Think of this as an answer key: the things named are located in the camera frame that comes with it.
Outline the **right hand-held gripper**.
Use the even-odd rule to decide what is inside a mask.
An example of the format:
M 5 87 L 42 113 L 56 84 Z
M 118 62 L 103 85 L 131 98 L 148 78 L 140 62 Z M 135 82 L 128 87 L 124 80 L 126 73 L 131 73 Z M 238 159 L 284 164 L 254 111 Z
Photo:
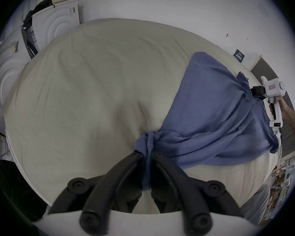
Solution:
M 279 78 L 274 78 L 272 80 L 267 80 L 265 76 L 261 76 L 262 85 L 253 86 L 251 89 L 252 95 L 255 98 L 264 100 L 268 98 L 271 108 L 273 110 L 274 120 L 270 121 L 269 127 L 271 128 L 282 128 L 283 118 L 282 111 L 280 109 L 279 103 L 275 103 L 275 98 L 278 96 L 284 96 L 286 93 L 286 87 L 282 80 Z

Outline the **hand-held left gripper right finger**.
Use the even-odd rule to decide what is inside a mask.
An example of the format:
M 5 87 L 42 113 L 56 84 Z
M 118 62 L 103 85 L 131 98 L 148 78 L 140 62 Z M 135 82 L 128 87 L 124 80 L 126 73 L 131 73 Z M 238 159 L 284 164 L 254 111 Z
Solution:
M 189 177 L 160 152 L 151 160 L 151 196 L 161 213 L 182 211 L 187 235 L 206 235 L 213 228 L 211 213 L 243 218 L 238 204 L 217 180 Z

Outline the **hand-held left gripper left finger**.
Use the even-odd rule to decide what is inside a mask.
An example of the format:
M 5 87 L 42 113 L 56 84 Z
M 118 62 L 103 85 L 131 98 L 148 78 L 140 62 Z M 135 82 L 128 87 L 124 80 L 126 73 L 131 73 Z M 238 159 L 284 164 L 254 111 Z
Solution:
M 143 155 L 134 151 L 105 175 L 89 179 L 71 179 L 67 187 L 52 204 L 48 215 L 68 213 L 82 206 L 79 226 L 89 235 L 105 235 L 108 232 L 109 213 L 123 183 L 137 167 L 141 167 Z

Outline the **person's right hand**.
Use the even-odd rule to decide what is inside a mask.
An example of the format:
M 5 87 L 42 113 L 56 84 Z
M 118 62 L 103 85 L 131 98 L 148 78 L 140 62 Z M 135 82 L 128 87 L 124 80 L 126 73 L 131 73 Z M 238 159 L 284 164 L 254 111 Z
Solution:
M 294 113 L 291 110 L 291 108 L 286 104 L 282 96 L 276 96 L 274 99 L 274 103 L 269 102 L 271 114 L 274 116 L 274 119 L 276 120 L 276 117 L 277 117 L 275 107 L 273 106 L 276 103 L 279 104 L 281 114 L 282 114 L 282 120 L 291 121 Z

